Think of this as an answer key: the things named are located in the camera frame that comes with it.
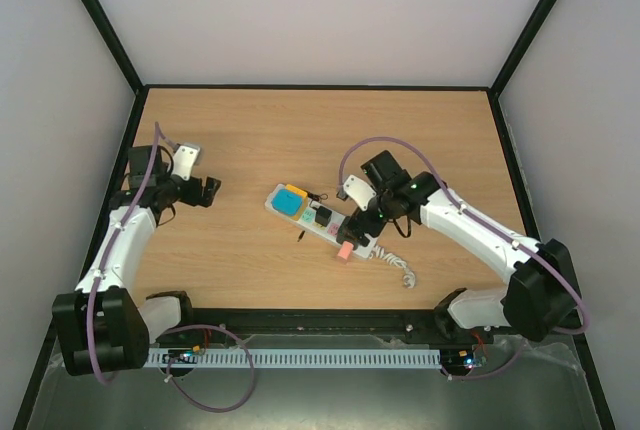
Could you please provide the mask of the white power strip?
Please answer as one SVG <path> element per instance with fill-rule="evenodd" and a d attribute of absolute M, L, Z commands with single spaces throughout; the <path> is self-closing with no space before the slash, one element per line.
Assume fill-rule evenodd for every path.
<path fill-rule="evenodd" d="M 327 206 L 324 203 L 324 200 L 326 199 L 325 194 L 318 195 L 310 193 L 308 191 L 308 197 L 306 199 L 305 205 L 294 217 L 287 217 L 279 212 L 276 212 L 271 206 L 271 200 L 275 196 L 276 192 L 281 188 L 285 188 L 286 185 L 287 184 L 278 184 L 275 189 L 267 196 L 264 203 L 265 209 L 300 228 L 301 235 L 315 235 L 321 240 L 324 240 L 327 243 L 340 249 L 341 245 L 336 242 L 336 233 L 340 224 L 347 216 Z M 319 206 L 327 207 L 333 211 L 331 222 L 328 227 L 321 227 L 314 222 L 315 210 Z M 363 260 L 373 258 L 385 259 L 389 256 L 390 253 L 383 246 L 380 246 L 378 244 L 378 238 L 370 238 L 370 244 L 368 247 L 360 247 L 358 249 L 354 249 L 351 255 L 351 257 L 357 257 Z"/>

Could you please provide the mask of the pink cube plug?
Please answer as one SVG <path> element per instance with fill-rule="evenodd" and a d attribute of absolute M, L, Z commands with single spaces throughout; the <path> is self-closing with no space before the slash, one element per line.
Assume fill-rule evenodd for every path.
<path fill-rule="evenodd" d="M 341 263 L 347 263 L 353 253 L 354 245 L 348 241 L 342 243 L 337 255 L 336 259 Z"/>

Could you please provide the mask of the black adapter plug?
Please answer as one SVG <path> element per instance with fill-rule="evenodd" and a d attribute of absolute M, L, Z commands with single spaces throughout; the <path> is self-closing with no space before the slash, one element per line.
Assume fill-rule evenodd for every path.
<path fill-rule="evenodd" d="M 321 227 L 328 227 L 331 222 L 332 215 L 332 210 L 324 206 L 319 206 L 315 210 L 314 222 Z"/>

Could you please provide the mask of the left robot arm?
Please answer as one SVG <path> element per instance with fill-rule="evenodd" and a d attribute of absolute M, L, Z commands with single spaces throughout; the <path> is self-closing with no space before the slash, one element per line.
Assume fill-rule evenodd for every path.
<path fill-rule="evenodd" d="M 109 221 L 89 270 L 71 293 L 59 294 L 52 316 L 63 362 L 72 376 L 93 374 L 101 382 L 139 369 L 150 346 L 166 331 L 193 321 L 184 291 L 165 291 L 137 305 L 130 292 L 147 244 L 164 211 L 176 204 L 208 208 L 221 182 L 197 178 L 201 149 L 137 146 L 128 151 L 128 186 L 109 202 Z"/>

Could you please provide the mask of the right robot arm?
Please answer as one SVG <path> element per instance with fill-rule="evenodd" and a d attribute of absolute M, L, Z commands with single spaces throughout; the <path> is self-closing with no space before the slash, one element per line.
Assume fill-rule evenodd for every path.
<path fill-rule="evenodd" d="M 461 199 L 434 170 L 411 176 L 389 151 L 361 167 L 364 177 L 341 174 L 337 196 L 357 208 L 338 231 L 338 241 L 363 247 L 389 223 L 406 219 L 455 241 L 492 269 L 500 288 L 458 289 L 436 307 L 436 329 L 460 340 L 477 327 L 509 327 L 540 342 L 579 308 L 580 297 L 565 279 L 573 268 L 568 248 L 556 239 L 542 243 L 521 235 Z"/>

